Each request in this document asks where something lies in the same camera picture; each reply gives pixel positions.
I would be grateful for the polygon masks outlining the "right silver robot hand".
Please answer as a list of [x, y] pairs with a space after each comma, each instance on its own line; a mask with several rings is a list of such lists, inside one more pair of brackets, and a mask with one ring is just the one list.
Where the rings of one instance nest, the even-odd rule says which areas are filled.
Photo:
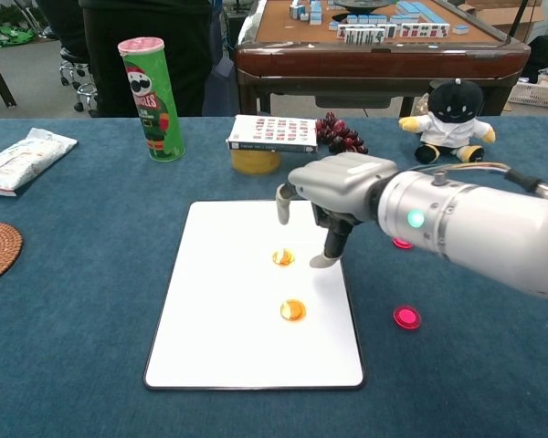
[[377, 209], [372, 206], [373, 191], [382, 189], [397, 165], [389, 160], [356, 152], [342, 152], [309, 162], [292, 170], [276, 191], [278, 220], [290, 220], [290, 202], [300, 197], [311, 203], [315, 224], [327, 230], [320, 254], [310, 266], [327, 268], [341, 259], [353, 228], [371, 222]]

